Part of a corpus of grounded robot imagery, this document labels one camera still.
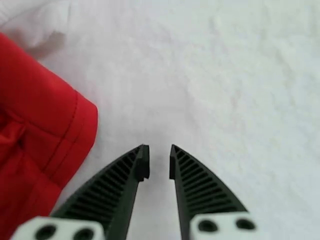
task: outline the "white cloth background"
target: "white cloth background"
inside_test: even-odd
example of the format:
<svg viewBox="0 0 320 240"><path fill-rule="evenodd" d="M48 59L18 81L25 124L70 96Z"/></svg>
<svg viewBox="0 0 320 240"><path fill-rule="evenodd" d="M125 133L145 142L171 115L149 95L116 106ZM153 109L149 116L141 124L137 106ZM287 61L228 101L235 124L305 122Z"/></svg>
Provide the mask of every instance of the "white cloth background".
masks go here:
<svg viewBox="0 0 320 240"><path fill-rule="evenodd" d="M319 1L23 2L0 0L0 31L99 109L96 143L57 206L149 144L127 239L180 239L174 143L229 186L265 239L319 239Z"/></svg>

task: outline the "red fabric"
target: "red fabric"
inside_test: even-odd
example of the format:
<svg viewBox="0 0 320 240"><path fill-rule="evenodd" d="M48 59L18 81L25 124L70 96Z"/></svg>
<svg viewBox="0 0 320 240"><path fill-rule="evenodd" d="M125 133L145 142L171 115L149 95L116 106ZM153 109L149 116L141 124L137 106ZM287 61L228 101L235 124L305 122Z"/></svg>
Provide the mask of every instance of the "red fabric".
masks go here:
<svg viewBox="0 0 320 240"><path fill-rule="evenodd" d="M94 144L95 105L0 34L0 239L47 216Z"/></svg>

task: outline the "mounting hole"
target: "mounting hole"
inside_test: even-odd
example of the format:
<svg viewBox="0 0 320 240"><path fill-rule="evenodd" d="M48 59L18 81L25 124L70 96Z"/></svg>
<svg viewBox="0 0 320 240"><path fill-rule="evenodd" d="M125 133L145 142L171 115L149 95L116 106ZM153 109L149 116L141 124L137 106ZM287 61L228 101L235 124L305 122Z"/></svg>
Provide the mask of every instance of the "mounting hole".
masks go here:
<svg viewBox="0 0 320 240"><path fill-rule="evenodd" d="M35 234L36 240L47 240L50 239L53 235L55 235L55 232L57 230L57 227L52 224L45 225L41 227Z"/></svg>
<svg viewBox="0 0 320 240"><path fill-rule="evenodd" d="M202 220L198 224L201 232L215 232L218 231L218 226L211 220Z"/></svg>
<svg viewBox="0 0 320 240"><path fill-rule="evenodd" d="M73 240L91 240L93 238L94 231L90 228L83 228L75 233Z"/></svg>
<svg viewBox="0 0 320 240"><path fill-rule="evenodd" d="M236 226L239 228L239 229L246 229L246 230L254 230L256 229L256 226L255 224L248 220L248 219L245 219L245 218L240 218L236 221Z"/></svg>

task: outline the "white fabric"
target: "white fabric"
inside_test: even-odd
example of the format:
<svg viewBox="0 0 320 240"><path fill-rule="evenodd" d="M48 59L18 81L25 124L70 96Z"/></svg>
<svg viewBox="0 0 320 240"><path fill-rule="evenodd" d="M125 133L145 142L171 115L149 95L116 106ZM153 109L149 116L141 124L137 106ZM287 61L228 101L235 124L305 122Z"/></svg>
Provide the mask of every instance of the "white fabric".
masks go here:
<svg viewBox="0 0 320 240"><path fill-rule="evenodd" d="M180 239L174 143L230 187L265 239L318 240L319 16L317 0L61 0L11 17L1 31L17 30L99 108L94 148L57 205L149 144L127 239Z"/></svg>

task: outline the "fabric fold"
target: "fabric fold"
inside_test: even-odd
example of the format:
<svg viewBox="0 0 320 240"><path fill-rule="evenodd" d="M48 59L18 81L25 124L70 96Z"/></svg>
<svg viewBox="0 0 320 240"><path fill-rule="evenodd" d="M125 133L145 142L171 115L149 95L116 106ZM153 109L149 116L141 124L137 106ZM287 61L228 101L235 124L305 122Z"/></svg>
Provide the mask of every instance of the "fabric fold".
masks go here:
<svg viewBox="0 0 320 240"><path fill-rule="evenodd" d="M0 236L48 215L94 144L98 110L0 34Z"/></svg>

